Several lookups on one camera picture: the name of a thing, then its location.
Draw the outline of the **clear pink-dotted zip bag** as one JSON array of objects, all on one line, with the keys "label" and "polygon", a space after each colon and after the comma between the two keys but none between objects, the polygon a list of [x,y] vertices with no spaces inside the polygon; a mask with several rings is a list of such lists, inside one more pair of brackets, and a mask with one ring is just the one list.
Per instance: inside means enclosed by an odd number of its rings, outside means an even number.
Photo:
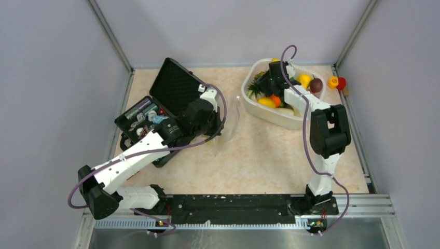
[{"label": "clear pink-dotted zip bag", "polygon": [[221,134],[216,136],[211,143],[214,157],[221,153],[237,133],[242,116],[241,100],[242,98],[236,95],[227,104],[227,119],[224,128]]}]

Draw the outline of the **toy pineapple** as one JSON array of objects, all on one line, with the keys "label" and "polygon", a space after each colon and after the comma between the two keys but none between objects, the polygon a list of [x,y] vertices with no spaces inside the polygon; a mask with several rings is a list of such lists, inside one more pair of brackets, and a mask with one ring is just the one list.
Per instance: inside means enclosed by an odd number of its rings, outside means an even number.
[{"label": "toy pineapple", "polygon": [[268,71],[261,71],[256,74],[253,81],[247,87],[247,97],[257,99],[259,96],[272,95],[270,79],[270,73]]}]

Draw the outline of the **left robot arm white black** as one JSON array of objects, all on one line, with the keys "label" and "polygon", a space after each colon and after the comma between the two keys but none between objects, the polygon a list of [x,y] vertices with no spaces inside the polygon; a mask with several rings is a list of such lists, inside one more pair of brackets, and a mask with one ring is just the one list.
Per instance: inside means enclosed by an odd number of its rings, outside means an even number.
[{"label": "left robot arm white black", "polygon": [[166,200],[156,186],[143,190],[121,190],[120,186],[148,164],[171,157],[174,152],[191,148],[200,135],[212,139],[223,128],[215,99],[192,101],[176,118],[167,118],[149,131],[143,139],[106,163],[78,170],[78,185],[86,208],[96,220],[117,210],[141,208],[153,214],[166,209]]}]

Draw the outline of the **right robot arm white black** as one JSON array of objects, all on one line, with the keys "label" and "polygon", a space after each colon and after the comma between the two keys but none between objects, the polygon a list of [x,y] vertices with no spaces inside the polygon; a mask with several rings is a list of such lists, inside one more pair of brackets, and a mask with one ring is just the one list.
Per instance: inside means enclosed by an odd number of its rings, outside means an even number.
[{"label": "right robot arm white black", "polygon": [[314,175],[306,186],[302,212],[317,214],[332,198],[332,183],[338,160],[351,143],[346,109],[321,101],[286,75],[287,63],[273,61],[260,79],[265,95],[275,95],[303,113],[302,132],[306,158]]}]

